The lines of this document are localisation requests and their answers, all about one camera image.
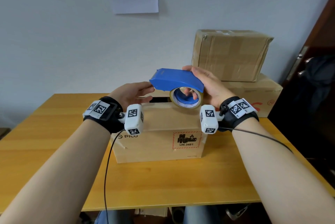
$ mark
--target hand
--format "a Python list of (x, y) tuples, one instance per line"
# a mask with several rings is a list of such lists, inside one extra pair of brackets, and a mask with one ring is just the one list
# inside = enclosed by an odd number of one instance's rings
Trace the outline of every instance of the hand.
[[(184, 66), (182, 69), (193, 72), (194, 76), (200, 79), (200, 81), (204, 84), (204, 104), (210, 104), (219, 108), (224, 100), (236, 96), (229, 91), (211, 72), (191, 65)], [(184, 93), (185, 95), (192, 94), (193, 99), (195, 100), (198, 98), (198, 95), (189, 88), (186, 88)]]
[(125, 84), (112, 91), (108, 96), (117, 100), (125, 112), (131, 104), (147, 103), (152, 100), (152, 96), (138, 98), (154, 92), (155, 89), (150, 82), (140, 82)]

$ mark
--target wrist strap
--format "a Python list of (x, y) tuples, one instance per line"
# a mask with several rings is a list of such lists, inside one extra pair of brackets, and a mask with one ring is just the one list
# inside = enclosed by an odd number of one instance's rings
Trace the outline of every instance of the wrist strap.
[(244, 120), (254, 117), (258, 121), (256, 110), (249, 104), (244, 98), (237, 96), (226, 99), (220, 105), (220, 115), (224, 114), (222, 121), (219, 121), (219, 131), (224, 132), (226, 129), (220, 129), (220, 127), (236, 128)]
[(120, 103), (118, 103), (115, 99), (109, 96), (104, 96), (100, 98), (99, 101), (94, 101), (89, 107), (89, 109), (92, 107), (92, 105), (95, 106), (93, 106), (91, 109), (93, 108), (96, 109), (97, 105), (104, 105), (104, 104), (109, 104), (109, 106), (99, 118), (97, 118), (97, 116), (93, 117), (89, 114), (84, 116), (84, 121), (86, 119), (93, 120), (96, 123), (100, 124), (105, 129), (107, 129), (111, 134), (123, 130), (124, 124), (118, 120), (119, 114), (120, 112), (123, 112), (123, 109)]

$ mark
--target bare arm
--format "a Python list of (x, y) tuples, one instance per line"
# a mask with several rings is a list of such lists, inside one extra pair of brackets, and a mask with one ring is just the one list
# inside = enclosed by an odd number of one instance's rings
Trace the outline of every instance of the bare arm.
[[(153, 92), (149, 82), (126, 84), (109, 96), (126, 109)], [(0, 217), (4, 223), (74, 223), (98, 173), (111, 134), (85, 120), (34, 174)]]
[[(204, 83), (208, 104), (219, 107), (235, 96), (212, 73), (192, 66), (183, 69)], [(273, 137), (254, 118), (243, 121), (237, 129)], [(294, 154), (261, 136), (235, 130), (232, 135), (272, 223), (335, 223), (335, 200)]]

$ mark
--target wall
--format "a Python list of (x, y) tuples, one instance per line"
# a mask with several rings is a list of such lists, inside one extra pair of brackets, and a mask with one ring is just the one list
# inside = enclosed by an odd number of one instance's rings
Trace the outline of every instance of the wall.
[(195, 31), (275, 37), (262, 72), (287, 73), (327, 0), (159, 0), (159, 14), (113, 15), (110, 0), (0, 0), (0, 126), (54, 93), (109, 92), (189, 64)]

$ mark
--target wire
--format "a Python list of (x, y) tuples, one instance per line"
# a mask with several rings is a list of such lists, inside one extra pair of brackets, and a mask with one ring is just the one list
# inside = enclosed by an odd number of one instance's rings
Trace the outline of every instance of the wire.
[[(123, 132), (123, 131), (124, 131), (124, 129), (123, 129), (122, 131), (120, 131), (120, 132), (116, 135), (116, 137), (114, 138), (113, 143), (111, 144), (111, 150), (112, 150), (112, 148), (113, 148), (113, 146), (114, 146), (114, 142), (115, 142), (115, 140), (118, 138), (118, 136), (119, 136), (119, 135), (121, 134), (121, 132)], [(105, 209), (106, 209), (107, 224), (109, 224), (109, 222), (108, 222), (107, 203), (106, 203), (106, 178), (107, 178), (107, 170), (108, 170), (109, 158), (111, 157), (111, 150), (109, 151), (109, 154), (108, 154), (107, 166), (106, 166), (106, 173), (105, 173), (105, 182), (104, 182), (104, 184), (103, 184), (103, 197), (104, 197), (104, 199), (105, 199)]]
[(219, 126), (219, 129), (232, 129), (232, 130), (237, 130), (237, 131), (239, 131), (239, 132), (246, 132), (246, 133), (250, 133), (250, 134), (255, 134), (255, 135), (257, 135), (257, 136), (265, 137), (265, 138), (267, 138), (267, 139), (271, 139), (271, 140), (273, 140), (273, 141), (275, 141), (275, 142), (281, 144), (282, 146), (285, 146), (288, 150), (290, 150), (291, 153), (293, 153), (292, 150), (289, 149), (289, 147), (288, 147), (287, 145), (285, 145), (284, 143), (282, 143), (282, 142), (280, 142), (279, 140), (276, 140), (276, 139), (274, 139), (274, 138), (272, 138), (272, 137), (268, 137), (268, 136), (262, 135), (262, 134), (260, 134), (260, 133), (250, 132), (250, 131), (248, 131), (248, 130), (244, 130), (244, 129), (233, 129), (233, 128), (226, 128), (226, 127), (221, 127), (221, 126)]

